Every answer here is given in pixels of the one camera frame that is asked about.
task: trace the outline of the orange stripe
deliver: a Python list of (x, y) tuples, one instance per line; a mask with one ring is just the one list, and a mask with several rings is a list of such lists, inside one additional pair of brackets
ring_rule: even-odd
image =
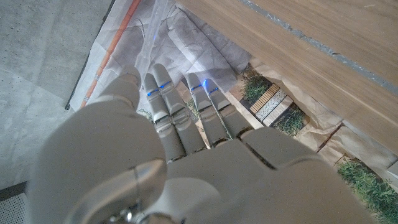
[[(132, 1), (131, 5), (129, 7), (129, 10), (127, 11), (126, 15), (124, 16), (122, 23), (120, 23), (118, 31), (115, 33), (111, 44), (109, 45), (108, 49), (106, 50), (106, 53), (105, 53), (104, 58), (102, 59), (101, 65), (97, 69), (96, 76), (98, 76), (98, 77), (101, 76), (106, 64), (108, 64), (111, 54), (113, 53), (114, 49), (116, 48), (120, 38), (122, 37), (124, 30), (126, 30), (127, 25), (129, 24), (130, 19), (131, 19), (132, 15), (135, 13), (140, 2), (141, 2), (141, 0), (133, 0)], [(91, 86), (87, 90), (85, 97), (90, 98), (91, 94), (93, 94), (93, 92), (94, 92), (97, 82), (98, 82), (97, 79), (93, 80), (93, 82), (91, 83)], [(86, 106), (86, 104), (87, 104), (87, 102), (85, 100), (83, 100), (81, 102), (80, 108), (83, 108), (84, 106)]]

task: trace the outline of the wood grain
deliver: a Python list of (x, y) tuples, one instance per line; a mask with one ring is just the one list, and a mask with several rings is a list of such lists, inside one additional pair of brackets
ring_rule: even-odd
[(398, 86), (397, 1), (252, 2)]
[(241, 2), (179, 1), (314, 99), (398, 154), (398, 97)]

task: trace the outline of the wooden tile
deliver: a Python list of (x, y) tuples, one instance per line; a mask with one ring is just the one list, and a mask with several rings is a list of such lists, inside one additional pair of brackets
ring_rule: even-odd
[(292, 103), (293, 100), (286, 96), (262, 122), (269, 127)]
[(253, 113), (257, 113), (278, 90), (279, 86), (277, 86), (275, 83), (272, 84), (268, 90), (253, 104), (253, 106), (250, 107), (250, 110)]
[(256, 113), (256, 117), (263, 121), (275, 107), (286, 97), (283, 90), (278, 90), (275, 95)]

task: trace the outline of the metal grille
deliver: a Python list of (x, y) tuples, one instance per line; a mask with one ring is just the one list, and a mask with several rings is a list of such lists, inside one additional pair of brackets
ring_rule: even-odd
[(0, 202), (0, 224), (26, 224), (26, 202), (24, 193)]

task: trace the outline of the crumpled paper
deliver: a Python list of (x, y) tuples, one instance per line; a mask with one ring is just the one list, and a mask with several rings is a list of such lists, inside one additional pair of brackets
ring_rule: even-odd
[[(116, 0), (103, 24), (90, 50), (86, 68), (70, 102), (75, 111), (80, 108), (87, 89), (94, 80), (96, 71), (131, 2), (132, 0)], [(123, 66), (135, 64), (151, 19), (153, 5), (154, 0), (147, 0), (142, 1), (138, 6), (105, 66), (88, 104), (93, 102), (121, 73)], [(235, 73), (247, 65), (250, 55), (237, 45), (231, 44), (230, 40), (217, 31), (213, 30), (209, 32), (210, 34), (211, 38), (209, 39), (176, 6), (174, 1), (169, 1), (151, 52), (151, 65), (155, 63), (164, 65), (175, 85), (184, 75), (195, 72), (201, 81), (211, 78), (222, 90), (228, 91), (236, 83)], [(220, 50), (227, 56), (228, 61), (220, 53)], [(239, 58), (230, 57), (230, 55), (239, 55)], [(138, 109), (150, 111), (143, 90), (140, 91), (140, 99)]]

